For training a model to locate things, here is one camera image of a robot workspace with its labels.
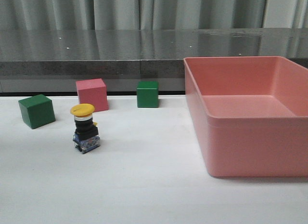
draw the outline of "pink cube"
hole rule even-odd
[[[102,79],[76,81],[80,104],[92,104],[94,112],[108,110],[107,87]]]

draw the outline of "gray curtain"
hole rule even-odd
[[[308,27],[307,0],[0,0],[0,29]]]

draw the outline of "plastic tray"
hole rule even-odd
[[[216,177],[308,176],[308,70],[286,58],[185,58],[186,98]]]

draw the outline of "gray countertop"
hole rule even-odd
[[[91,78],[110,92],[141,79],[181,91],[185,57],[279,55],[308,66],[307,47],[308,29],[2,30],[0,92],[73,92]]]

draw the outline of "toy block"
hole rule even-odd
[[[137,86],[137,107],[158,107],[158,82],[139,82]]]
[[[94,112],[109,109],[107,101],[107,87],[102,79],[87,79],[76,82],[80,104],[91,104]]]
[[[51,99],[35,95],[18,101],[23,121],[32,129],[54,122],[55,116]]]

